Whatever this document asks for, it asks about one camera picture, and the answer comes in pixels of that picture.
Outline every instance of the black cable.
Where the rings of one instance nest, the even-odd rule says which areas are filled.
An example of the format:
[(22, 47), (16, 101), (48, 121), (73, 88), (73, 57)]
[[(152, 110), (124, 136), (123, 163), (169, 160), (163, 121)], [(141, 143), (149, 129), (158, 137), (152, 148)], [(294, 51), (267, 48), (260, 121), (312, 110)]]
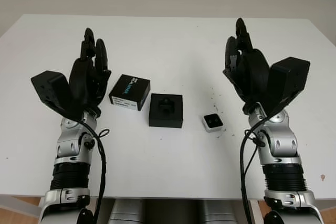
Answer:
[(248, 206), (248, 199), (247, 199), (247, 192), (246, 192), (246, 185), (245, 185), (245, 171), (244, 171), (244, 149), (245, 149), (245, 144), (246, 141), (249, 139), (249, 136), (251, 134), (255, 134), (255, 130), (263, 125), (265, 122), (267, 122), (269, 119), (271, 119), (273, 116), (275, 116), (276, 114), (278, 114), (280, 111), (274, 112), (272, 114), (270, 114), (269, 116), (265, 117), (264, 119), (262, 119), (261, 121), (259, 121), (258, 123), (256, 123), (255, 125), (253, 125), (249, 130), (245, 131), (245, 136), (243, 138), (242, 144), (240, 145), (240, 153), (239, 153), (239, 163), (240, 163), (240, 182), (241, 182), (241, 197), (243, 200), (243, 206), (244, 206), (244, 212), (245, 212), (245, 216), (247, 219), (248, 224), (252, 224), (252, 219), (251, 219), (251, 213), (250, 213), (250, 209)]
[(258, 145), (256, 145), (256, 147), (255, 147), (255, 149), (254, 149), (254, 152), (253, 152), (253, 154), (252, 154), (252, 156), (251, 156), (251, 158), (250, 158), (250, 161), (248, 162), (248, 164), (247, 164), (247, 166), (246, 166), (246, 168), (245, 168), (245, 171), (244, 171), (244, 176), (245, 176), (245, 177), (246, 177), (247, 170), (249, 169), (249, 167), (250, 167), (250, 165), (251, 165), (251, 163), (252, 163), (252, 160), (253, 160), (254, 156), (256, 155), (257, 150), (258, 150)]
[(110, 130), (109, 129), (104, 129), (99, 133), (99, 135), (97, 135), (96, 132), (87, 123), (85, 123), (83, 121), (79, 121), (79, 120), (74, 120), (74, 121), (83, 125), (92, 134), (92, 136), (96, 139), (98, 152), (99, 152), (100, 157), (101, 157), (101, 177), (100, 177), (99, 195), (98, 195), (96, 210), (95, 210), (95, 213), (93, 215), (93, 223), (96, 224), (97, 220), (98, 220), (101, 201), (103, 199), (103, 194), (104, 194), (104, 191), (105, 191), (105, 184), (106, 184), (106, 155), (105, 155), (103, 144), (100, 141), (100, 138), (109, 134)]

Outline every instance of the robotic hand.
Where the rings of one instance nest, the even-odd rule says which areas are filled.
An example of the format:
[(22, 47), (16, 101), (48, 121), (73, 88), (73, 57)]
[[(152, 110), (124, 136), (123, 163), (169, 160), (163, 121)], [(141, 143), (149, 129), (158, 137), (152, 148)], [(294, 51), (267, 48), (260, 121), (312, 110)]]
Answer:
[[(61, 114), (61, 136), (57, 141), (53, 180), (39, 223), (97, 223), (105, 188), (106, 158), (100, 137), (95, 133), (96, 118), (111, 75), (103, 40), (95, 44), (93, 32), (87, 28), (81, 55), (73, 64), (69, 84), (62, 73), (45, 71), (32, 77), (33, 86), (42, 102)], [(94, 216), (85, 208), (90, 203), (88, 175), (92, 150), (97, 141), (102, 158), (99, 198)]]
[(227, 41), (223, 73), (245, 102), (243, 112), (251, 125), (240, 147), (241, 192), (249, 224), (252, 220), (245, 187), (249, 164), (244, 170), (243, 160), (248, 139), (256, 144), (266, 177), (264, 199), (272, 211), (264, 223), (323, 223), (314, 206), (314, 194), (307, 190), (297, 140), (284, 110), (304, 89), (309, 66), (308, 61), (289, 57), (269, 67), (261, 51), (252, 47), (241, 18), (236, 23), (236, 38)]

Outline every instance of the black box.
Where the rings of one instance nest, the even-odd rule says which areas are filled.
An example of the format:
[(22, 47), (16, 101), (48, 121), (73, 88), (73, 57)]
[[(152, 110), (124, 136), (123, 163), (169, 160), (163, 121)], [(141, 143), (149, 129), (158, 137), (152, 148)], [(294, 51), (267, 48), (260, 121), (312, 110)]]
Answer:
[(149, 126), (182, 128), (183, 103), (180, 94), (152, 94)]
[(141, 110), (150, 90), (150, 80), (122, 74), (109, 97), (112, 104)]

